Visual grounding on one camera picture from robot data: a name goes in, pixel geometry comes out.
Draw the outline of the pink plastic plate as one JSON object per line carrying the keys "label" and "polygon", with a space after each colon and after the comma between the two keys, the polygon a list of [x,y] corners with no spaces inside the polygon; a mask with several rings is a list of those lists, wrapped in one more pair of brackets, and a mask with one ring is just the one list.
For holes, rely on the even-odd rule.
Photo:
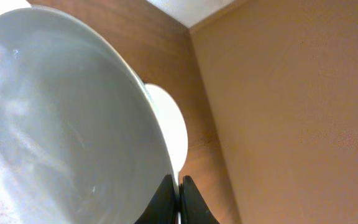
{"label": "pink plastic plate", "polygon": [[184,117],[176,101],[162,87],[147,83],[145,88],[153,101],[173,171],[178,178],[188,154],[188,133]]}

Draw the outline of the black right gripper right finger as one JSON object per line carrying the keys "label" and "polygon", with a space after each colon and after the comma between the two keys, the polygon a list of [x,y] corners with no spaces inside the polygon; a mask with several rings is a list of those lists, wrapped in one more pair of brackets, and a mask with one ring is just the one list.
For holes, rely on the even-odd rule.
{"label": "black right gripper right finger", "polygon": [[219,224],[189,175],[183,177],[179,190],[182,224]]}

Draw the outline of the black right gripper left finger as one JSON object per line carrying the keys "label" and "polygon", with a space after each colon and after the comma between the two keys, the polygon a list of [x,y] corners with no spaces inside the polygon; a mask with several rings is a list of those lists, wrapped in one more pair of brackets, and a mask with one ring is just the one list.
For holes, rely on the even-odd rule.
{"label": "black right gripper left finger", "polygon": [[166,175],[135,224],[174,224],[177,198],[172,175]]}

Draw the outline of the pale green plastic plate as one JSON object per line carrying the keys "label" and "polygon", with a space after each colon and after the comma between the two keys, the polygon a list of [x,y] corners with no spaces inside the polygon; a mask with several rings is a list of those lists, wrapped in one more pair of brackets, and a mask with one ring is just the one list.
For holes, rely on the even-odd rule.
{"label": "pale green plastic plate", "polygon": [[0,223],[162,223],[173,167],[142,80],[43,6],[0,15]]}

